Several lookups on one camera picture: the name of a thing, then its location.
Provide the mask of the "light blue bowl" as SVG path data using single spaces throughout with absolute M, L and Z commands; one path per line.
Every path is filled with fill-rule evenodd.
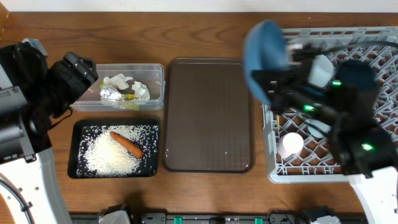
M 324 88 L 333 76 L 333 64 L 324 55 L 317 55 L 312 61 L 312 67 L 308 76 L 309 84 Z

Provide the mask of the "green snack wrapper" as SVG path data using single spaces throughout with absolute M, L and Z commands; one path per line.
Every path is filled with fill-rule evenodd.
M 134 99 L 134 94 L 122 94 L 115 87 L 101 83 L 101 102 L 106 106 L 112 106 L 114 108 L 120 108 L 124 110 L 136 110 L 140 109 L 139 105 L 130 103 Z

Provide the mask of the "light blue cup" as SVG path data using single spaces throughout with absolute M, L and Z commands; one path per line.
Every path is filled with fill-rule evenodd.
M 315 138 L 324 138 L 331 129 L 329 125 L 314 119 L 308 120 L 307 127 L 309 133 Z

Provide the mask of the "dark blue plate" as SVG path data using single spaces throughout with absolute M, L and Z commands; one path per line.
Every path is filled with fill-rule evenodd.
M 262 21 L 249 31 L 243 48 L 243 74 L 255 98 L 265 105 L 271 103 L 261 86 L 253 79 L 252 72 L 283 70 L 289 68 L 289 62 L 286 43 L 276 22 Z

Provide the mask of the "pink cup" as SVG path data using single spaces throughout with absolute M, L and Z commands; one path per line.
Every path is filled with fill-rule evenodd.
M 287 133 L 277 142 L 277 152 L 284 159 L 300 154 L 303 147 L 303 138 L 298 133 Z

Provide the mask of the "orange carrot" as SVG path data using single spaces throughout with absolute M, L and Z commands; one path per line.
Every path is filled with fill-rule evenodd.
M 122 136 L 114 131 L 111 131 L 109 134 L 116 142 L 118 142 L 120 145 L 122 145 L 134 157 L 140 159 L 144 156 L 144 152 L 142 151 L 142 149 L 139 148 L 138 146 L 136 146 L 129 139 L 125 138 L 124 136 Z

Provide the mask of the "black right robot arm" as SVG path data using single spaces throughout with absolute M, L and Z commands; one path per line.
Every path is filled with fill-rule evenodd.
M 397 149 L 390 134 L 373 118 L 379 87 L 374 71 L 359 60 L 338 66 L 326 88 L 309 80 L 311 61 L 288 69 L 249 74 L 282 114 L 295 108 L 330 126 L 329 151 L 363 206 L 369 223 L 397 223 Z

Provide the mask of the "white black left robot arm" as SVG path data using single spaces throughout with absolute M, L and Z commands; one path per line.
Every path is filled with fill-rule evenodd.
M 68 52 L 51 67 L 40 42 L 1 48 L 1 197 L 16 223 L 71 223 L 48 131 L 98 79 Z

